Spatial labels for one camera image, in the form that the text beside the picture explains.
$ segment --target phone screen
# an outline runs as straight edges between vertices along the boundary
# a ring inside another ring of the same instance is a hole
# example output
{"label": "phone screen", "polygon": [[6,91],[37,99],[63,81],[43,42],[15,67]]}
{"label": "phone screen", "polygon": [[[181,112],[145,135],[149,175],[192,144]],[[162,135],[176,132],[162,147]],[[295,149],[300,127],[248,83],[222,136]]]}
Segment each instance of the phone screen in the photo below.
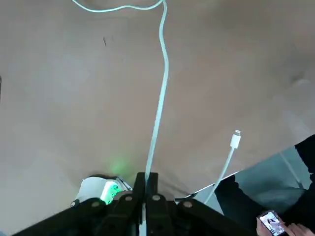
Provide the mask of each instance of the phone screen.
{"label": "phone screen", "polygon": [[281,226],[280,220],[275,216],[272,211],[260,216],[259,219],[272,233],[273,236],[278,236],[285,232],[284,228],[282,228]]}

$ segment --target white cable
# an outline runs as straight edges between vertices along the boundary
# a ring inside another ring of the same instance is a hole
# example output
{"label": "white cable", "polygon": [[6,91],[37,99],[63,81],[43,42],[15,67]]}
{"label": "white cable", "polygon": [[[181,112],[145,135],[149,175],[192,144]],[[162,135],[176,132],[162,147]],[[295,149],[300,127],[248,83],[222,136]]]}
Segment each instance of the white cable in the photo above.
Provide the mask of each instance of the white cable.
{"label": "white cable", "polygon": [[104,9],[104,10],[93,10],[93,9],[89,9],[87,7],[85,7],[84,5],[78,3],[76,0],[72,0],[75,4],[77,4],[79,7],[81,7],[82,9],[89,11],[89,12],[94,12],[94,13],[104,13],[104,12],[111,12],[111,11],[118,11],[124,8],[132,8],[132,9],[136,9],[136,10],[151,10],[153,8],[156,8],[157,6],[159,6],[163,0],[159,0],[156,4],[152,5],[152,6],[146,6],[146,7],[140,7],[140,6],[131,6],[131,5],[125,5],[125,6],[119,6],[119,7],[115,7],[115,8],[110,8],[110,9]]}
{"label": "white cable", "polygon": [[219,178],[218,178],[215,186],[213,186],[213,188],[212,188],[210,194],[208,195],[208,197],[206,198],[204,204],[207,204],[207,202],[210,200],[210,198],[212,197],[213,193],[215,192],[216,188],[220,184],[221,180],[223,179],[223,176],[224,176],[224,174],[225,174],[225,172],[227,170],[227,167],[230,164],[230,161],[232,159],[234,150],[238,148],[240,140],[241,140],[241,132],[239,130],[235,130],[235,133],[233,134],[232,139],[231,139],[231,143],[230,143],[230,146],[231,146],[230,153],[228,154],[227,160],[226,160],[226,162],[225,162],[225,164],[223,166],[223,169],[221,171],[221,174],[219,175]]}
{"label": "white cable", "polygon": [[149,148],[149,153],[148,153],[148,158],[147,158],[147,164],[146,164],[146,170],[145,170],[145,182],[146,182],[146,186],[147,186],[147,182],[148,182],[150,171],[151,171],[152,161],[153,161],[154,150],[155,150],[155,146],[156,146],[157,139],[158,139],[159,124],[160,124],[161,117],[162,117],[162,111],[163,111],[163,105],[164,105],[164,99],[165,99],[165,93],[166,93],[166,87],[167,87],[167,81],[168,81],[169,61],[168,61],[167,50],[166,50],[165,41],[164,41],[164,37],[163,37],[163,27],[164,27],[164,23],[165,23],[165,19],[166,19],[166,14],[167,14],[166,1],[165,0],[159,0],[154,5],[148,6],[148,7],[125,5],[125,6],[119,6],[116,8],[105,9],[105,10],[89,9],[89,8],[81,5],[80,3],[78,3],[76,0],[72,0],[72,1],[75,4],[77,4],[79,7],[81,7],[82,9],[89,11],[89,12],[94,12],[94,13],[111,12],[111,11],[121,10],[124,8],[133,8],[133,9],[137,9],[137,10],[150,10],[150,9],[153,9],[153,8],[159,6],[163,2],[164,10],[163,10],[161,22],[159,25],[158,36],[159,36],[159,41],[160,41],[161,48],[162,48],[163,57],[164,57],[164,74],[163,74],[163,80],[162,80],[161,90],[160,90],[160,94],[159,94],[159,100],[158,100],[158,104],[157,104],[156,119],[154,122],[153,131],[152,131],[151,143],[150,143],[150,148]]}

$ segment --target green light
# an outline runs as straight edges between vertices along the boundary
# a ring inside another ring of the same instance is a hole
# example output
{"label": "green light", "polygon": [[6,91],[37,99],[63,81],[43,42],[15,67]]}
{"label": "green light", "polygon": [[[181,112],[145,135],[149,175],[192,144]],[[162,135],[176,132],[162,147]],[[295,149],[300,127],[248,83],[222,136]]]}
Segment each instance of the green light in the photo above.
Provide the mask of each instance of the green light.
{"label": "green light", "polygon": [[113,201],[116,194],[121,191],[121,188],[114,181],[107,181],[100,199],[108,205]]}

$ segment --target beige fabric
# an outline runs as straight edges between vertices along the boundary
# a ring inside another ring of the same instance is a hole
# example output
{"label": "beige fabric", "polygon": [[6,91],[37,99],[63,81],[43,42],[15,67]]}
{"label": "beige fabric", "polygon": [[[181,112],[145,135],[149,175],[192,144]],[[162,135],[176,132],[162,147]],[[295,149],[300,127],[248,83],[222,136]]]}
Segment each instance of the beige fabric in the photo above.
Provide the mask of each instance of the beige fabric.
{"label": "beige fabric", "polygon": [[[153,163],[161,190],[179,197],[215,181],[235,129],[243,137],[228,174],[314,133],[315,1],[168,8],[169,87]],[[132,183],[144,171],[163,73],[161,14],[1,1],[0,229],[64,209],[89,174]]]}

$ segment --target hand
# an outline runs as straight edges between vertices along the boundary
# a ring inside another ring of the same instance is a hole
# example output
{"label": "hand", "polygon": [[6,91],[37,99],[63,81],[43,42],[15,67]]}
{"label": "hand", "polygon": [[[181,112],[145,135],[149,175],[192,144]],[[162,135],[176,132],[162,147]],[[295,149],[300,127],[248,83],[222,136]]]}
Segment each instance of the hand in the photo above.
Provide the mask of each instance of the hand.
{"label": "hand", "polygon": [[256,232],[258,236],[272,236],[272,233],[267,229],[266,226],[257,218]]}
{"label": "hand", "polygon": [[315,236],[310,229],[301,224],[290,224],[285,231],[289,236]]}
{"label": "hand", "polygon": [[[291,224],[288,227],[286,227],[281,219],[279,219],[281,222],[281,226],[284,228],[285,232],[289,236],[315,236],[315,234],[308,228],[306,228],[304,225],[301,224]],[[263,225],[263,223],[257,219],[257,234],[259,236],[272,236],[272,233],[267,229],[266,226]]]}

